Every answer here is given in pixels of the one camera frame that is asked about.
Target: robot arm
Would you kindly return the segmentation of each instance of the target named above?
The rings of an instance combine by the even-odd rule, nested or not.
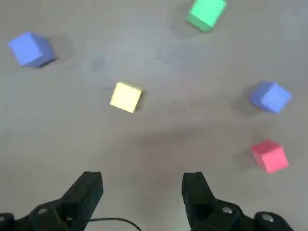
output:
[[[84,172],[59,199],[37,206],[15,220],[0,214],[0,231],[84,231],[103,194],[100,172]]]
[[[191,231],[293,231],[277,214],[249,218],[239,206],[216,199],[201,172],[184,174],[182,196]]]

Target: cube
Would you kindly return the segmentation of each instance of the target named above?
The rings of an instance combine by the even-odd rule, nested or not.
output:
[[[40,67],[55,59],[55,54],[46,38],[32,32],[8,43],[21,66]]]
[[[209,31],[215,26],[226,6],[225,0],[196,0],[187,21],[202,31]]]
[[[142,90],[130,84],[118,82],[111,97],[110,105],[123,109],[124,111],[135,112]]]
[[[251,94],[250,101],[264,111],[278,114],[291,98],[292,94],[277,82],[262,82]]]
[[[252,148],[257,164],[268,174],[289,166],[282,146],[271,140],[264,141]]]

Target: gray table surface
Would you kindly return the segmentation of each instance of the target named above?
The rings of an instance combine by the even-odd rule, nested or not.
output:
[[[94,217],[144,231],[188,231],[181,177],[202,171],[213,193],[253,216],[269,210],[308,227],[308,3],[230,0],[212,33],[185,22],[187,0],[4,0],[0,6],[0,211],[17,217],[101,171]],[[7,42],[47,36],[58,60],[21,68]],[[261,80],[294,96],[280,115],[248,101]],[[109,105],[126,81],[140,111]],[[270,138],[290,166],[273,175],[249,152]],[[95,223],[88,231],[134,230]]]

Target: green cube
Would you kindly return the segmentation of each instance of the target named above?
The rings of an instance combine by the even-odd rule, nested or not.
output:
[[[196,0],[187,21],[202,31],[211,30],[222,15],[227,2],[224,0]]]

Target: blue cube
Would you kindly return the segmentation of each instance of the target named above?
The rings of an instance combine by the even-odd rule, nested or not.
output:
[[[278,114],[291,98],[292,94],[277,82],[262,82],[252,93],[250,101],[264,111]]]
[[[21,66],[40,67],[55,59],[47,39],[32,32],[13,39],[8,46]]]

